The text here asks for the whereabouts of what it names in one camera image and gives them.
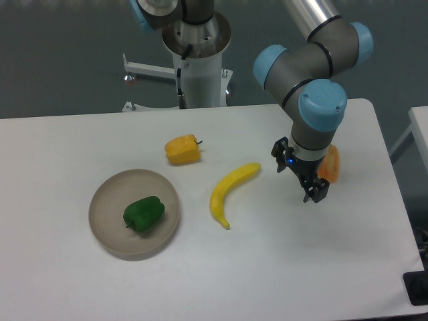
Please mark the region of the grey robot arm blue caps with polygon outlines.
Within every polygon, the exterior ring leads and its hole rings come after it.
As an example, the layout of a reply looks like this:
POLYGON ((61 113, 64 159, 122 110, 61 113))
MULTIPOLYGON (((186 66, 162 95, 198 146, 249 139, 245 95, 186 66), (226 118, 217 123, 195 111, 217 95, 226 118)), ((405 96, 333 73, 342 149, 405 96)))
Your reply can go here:
MULTIPOLYGON (((255 59, 253 74, 292 120, 290 135, 272 149, 278 170, 290 169, 305 200, 319 202, 330 182, 318 175, 318 168, 347 105, 346 92, 331 78, 366 61, 373 38, 365 25, 343 20, 330 1, 286 1, 285 6, 307 43, 297 51, 281 45, 265 48, 255 59)), ((222 55, 231 27, 214 3, 131 1, 130 7, 141 28, 162 31, 173 56, 179 108, 224 105, 222 55)))

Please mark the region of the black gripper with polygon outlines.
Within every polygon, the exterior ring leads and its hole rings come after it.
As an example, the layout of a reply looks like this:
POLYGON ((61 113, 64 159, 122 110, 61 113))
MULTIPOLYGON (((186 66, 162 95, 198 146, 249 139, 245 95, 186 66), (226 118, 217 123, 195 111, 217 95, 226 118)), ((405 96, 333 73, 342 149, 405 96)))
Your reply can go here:
POLYGON ((330 182, 327 179, 318 177, 317 171, 324 160, 302 160, 294 155, 294 149, 289 145, 288 138, 282 137, 274 143, 271 155, 277 163, 277 172, 280 173, 287 167, 302 181, 304 188, 303 202, 307 203, 312 200, 314 203, 319 203, 323 200, 330 187, 330 182))

